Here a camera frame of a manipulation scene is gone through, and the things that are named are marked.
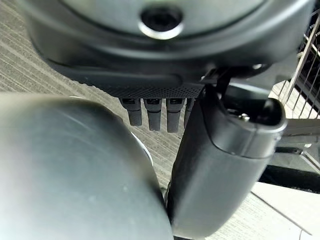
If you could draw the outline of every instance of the bolt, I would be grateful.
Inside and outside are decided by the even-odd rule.
[[[254,70],[260,69],[261,67],[262,67],[262,64],[256,64],[252,66]]]
[[[248,122],[248,121],[250,120],[250,117],[249,117],[247,114],[245,114],[245,113],[242,113],[241,115],[239,115],[238,118],[239,118],[240,120],[245,121],[245,122]]]

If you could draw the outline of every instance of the metal railing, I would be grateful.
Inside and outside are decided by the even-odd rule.
[[[299,48],[292,79],[276,84],[270,97],[280,100],[289,119],[320,119],[320,11],[315,11]]]

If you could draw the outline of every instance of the metal ring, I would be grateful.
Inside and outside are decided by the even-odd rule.
[[[172,39],[176,36],[178,36],[182,30],[184,29],[183,23],[179,23],[175,28],[169,30],[169,31],[155,31],[146,26],[142,21],[138,23],[138,27],[140,31],[148,36],[149,38],[152,39],[157,39],[157,40],[168,40]]]

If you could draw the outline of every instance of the perforated panel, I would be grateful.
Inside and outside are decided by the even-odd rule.
[[[170,98],[197,98],[200,94],[202,85],[184,86],[177,88],[115,88],[107,87],[103,90],[111,96],[117,98],[133,98],[133,99],[170,99]]]

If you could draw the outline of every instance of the floor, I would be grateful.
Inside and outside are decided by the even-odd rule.
[[[96,87],[65,78],[38,58],[13,0],[0,0],[0,92],[78,96],[107,106],[124,119],[128,128],[149,149],[160,185],[165,187],[168,184],[183,134],[183,114],[177,134],[166,132],[165,114],[161,118],[161,131],[150,132],[145,111],[142,113],[143,126],[130,127],[127,112],[118,99]],[[233,217],[208,239],[298,240],[310,235],[320,237],[319,202],[319,196],[313,193],[257,183]]]

